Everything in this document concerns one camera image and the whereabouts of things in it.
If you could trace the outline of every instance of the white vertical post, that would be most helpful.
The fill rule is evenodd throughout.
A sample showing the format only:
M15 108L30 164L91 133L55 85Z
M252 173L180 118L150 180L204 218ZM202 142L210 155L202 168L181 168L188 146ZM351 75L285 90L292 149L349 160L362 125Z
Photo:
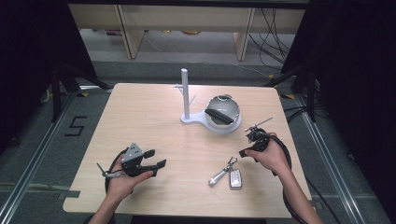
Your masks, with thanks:
M181 84L183 86L184 119L190 118L189 104L189 73L187 69L181 69Z

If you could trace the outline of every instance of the wooden table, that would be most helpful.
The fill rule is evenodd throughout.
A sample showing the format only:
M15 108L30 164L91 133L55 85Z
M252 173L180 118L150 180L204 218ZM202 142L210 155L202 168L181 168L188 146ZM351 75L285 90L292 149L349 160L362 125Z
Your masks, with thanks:
M142 165L167 159L156 177L139 184L117 212L145 216L183 217L290 217L282 200L282 186L277 177L251 158L239 157L238 151L249 147L245 129L273 117L261 127L275 132L288 147L293 172L305 195L310 193L296 153L290 129L277 92L272 88L192 86L191 113L205 109L216 95L230 94L240 106L242 122L233 133L219 135L200 124L180 122L184 113L183 97L173 85L118 84L106 108L71 190L78 198L66 198L64 210L94 213L105 197L104 183L96 163L108 169L120 151L137 143L143 151L156 155ZM208 180L222 169L231 156L240 169L243 187L230 190L228 175L209 187Z

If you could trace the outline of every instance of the gray carpet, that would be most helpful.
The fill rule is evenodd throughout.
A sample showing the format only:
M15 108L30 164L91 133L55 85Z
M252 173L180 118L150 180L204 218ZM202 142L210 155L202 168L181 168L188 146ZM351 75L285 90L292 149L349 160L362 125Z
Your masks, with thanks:
M119 82L175 84L181 82L180 68L189 70L190 84L200 85L261 86L269 81L268 75L279 76L279 70L265 66L242 68L232 64L209 63L96 62L93 64L99 79L110 85ZM278 92L282 95L290 94L292 81L293 78L290 78L279 84L276 87ZM83 79L78 79L78 82L81 85L91 85ZM89 214L66 213L62 206L66 189L74 179L108 97L109 93L89 93L86 97L74 99L11 223L82 223L89 216ZM297 106L293 99L281 98L280 101L285 109ZM7 198L12 184L18 181L24 167L49 127L52 116L51 109L51 101L40 106L18 135L21 144L9 147L0 156L0 164L2 164L0 166L0 203L3 203ZM287 111L286 117L293 112L295 111ZM359 167L346 157L347 148L332 125L331 119L326 118L327 115L323 109L316 109L316 113L318 114L316 116L317 125L321 134L326 139L347 185L356 196L367 223L390 223ZM85 117L77 119L75 122L77 125L84 126L84 129L80 136L67 136L78 133L78 129L69 127L76 116ZM351 223L301 115L290 121L290 130L305 175L323 195L341 223ZM310 190L313 204L323 221L335 223L331 212L311 186ZM116 220L117 223L129 223L131 217L116 215ZM290 220L268 219L267 223L290 223Z

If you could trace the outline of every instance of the key fob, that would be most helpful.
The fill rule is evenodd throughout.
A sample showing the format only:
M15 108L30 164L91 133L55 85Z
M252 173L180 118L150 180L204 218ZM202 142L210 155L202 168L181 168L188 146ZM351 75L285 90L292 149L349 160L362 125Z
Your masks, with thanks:
M231 170L230 172L230 189L241 189L242 177L239 169Z

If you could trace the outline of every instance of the person's left hand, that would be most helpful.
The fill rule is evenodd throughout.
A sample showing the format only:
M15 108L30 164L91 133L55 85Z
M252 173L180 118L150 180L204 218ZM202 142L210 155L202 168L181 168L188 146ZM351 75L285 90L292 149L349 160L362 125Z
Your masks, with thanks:
M108 189L107 189L107 197L112 198L113 200L116 200L118 202L121 202L124 198L126 198L128 195L131 194L131 192L134 190L134 187L142 182L143 180L149 179L154 173L152 171L147 171L141 175L130 177L126 175L122 171L122 166L121 166L121 160L122 156L120 156L116 164L114 165L114 168L111 172L115 172L117 170L120 170L119 172L121 173L120 176L111 178L108 184Z

